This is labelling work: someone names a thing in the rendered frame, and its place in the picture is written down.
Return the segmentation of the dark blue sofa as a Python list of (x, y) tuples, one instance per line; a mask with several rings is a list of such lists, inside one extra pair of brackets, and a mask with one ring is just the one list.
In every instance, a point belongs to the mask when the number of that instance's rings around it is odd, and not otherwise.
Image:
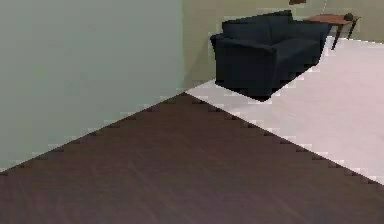
[(319, 63), (330, 29), (328, 23), (295, 20), (289, 10), (224, 21), (210, 37), (215, 83), (265, 101)]

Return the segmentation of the brown wooden side table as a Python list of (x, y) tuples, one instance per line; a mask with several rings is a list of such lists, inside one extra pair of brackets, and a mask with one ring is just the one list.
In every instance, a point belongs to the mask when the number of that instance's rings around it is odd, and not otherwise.
[(336, 30), (334, 42), (332, 45), (332, 50), (334, 50), (338, 42), (338, 39), (340, 37), (342, 29), (348, 24), (351, 25), (348, 36), (347, 36), (347, 38), (350, 38), (354, 31), (356, 23), (359, 19), (360, 19), (360, 16), (354, 16), (353, 21), (346, 21), (344, 20), (344, 15), (320, 14), (320, 15), (305, 18), (305, 21), (324, 22), (324, 23), (329, 23), (331, 26), (336, 26), (337, 30)]

